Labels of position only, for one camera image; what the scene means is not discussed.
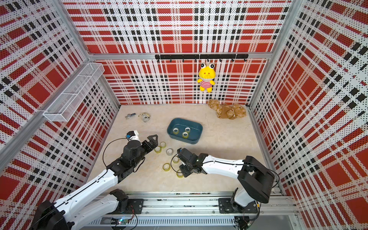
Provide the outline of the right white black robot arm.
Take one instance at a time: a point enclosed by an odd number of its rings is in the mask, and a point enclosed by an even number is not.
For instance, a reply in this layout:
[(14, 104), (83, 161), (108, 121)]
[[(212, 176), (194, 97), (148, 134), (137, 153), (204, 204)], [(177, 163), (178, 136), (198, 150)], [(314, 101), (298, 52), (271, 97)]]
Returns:
[(254, 201), (263, 204), (269, 202), (277, 174), (252, 156), (246, 156), (244, 160), (227, 160), (205, 153), (196, 155), (188, 149), (180, 148), (177, 150), (177, 157), (182, 162), (179, 169), (184, 177), (195, 173), (237, 179), (242, 189), (235, 190), (233, 200), (241, 207)]

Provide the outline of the yellow tape roll bottom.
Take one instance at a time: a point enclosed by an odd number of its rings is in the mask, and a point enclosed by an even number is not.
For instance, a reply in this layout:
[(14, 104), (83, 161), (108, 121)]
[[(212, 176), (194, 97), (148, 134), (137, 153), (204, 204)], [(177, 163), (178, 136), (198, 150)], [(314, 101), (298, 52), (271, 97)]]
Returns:
[(184, 175), (182, 174), (182, 172), (181, 172), (181, 171), (178, 171), (178, 172), (176, 173), (176, 175), (177, 175), (177, 177), (178, 177), (178, 178), (184, 178)]

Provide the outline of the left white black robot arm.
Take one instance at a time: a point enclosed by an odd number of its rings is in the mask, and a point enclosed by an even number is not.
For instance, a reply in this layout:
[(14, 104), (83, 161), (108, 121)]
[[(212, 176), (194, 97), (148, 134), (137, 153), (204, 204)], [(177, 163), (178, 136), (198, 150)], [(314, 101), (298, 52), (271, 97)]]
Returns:
[(96, 218), (115, 211), (119, 204), (127, 203), (127, 195), (116, 189), (104, 198), (92, 201), (106, 190), (136, 172), (145, 156), (159, 146), (158, 135), (140, 141), (137, 131), (130, 131), (127, 145), (119, 158), (87, 184), (54, 202), (44, 201), (37, 207), (31, 230), (79, 230)]

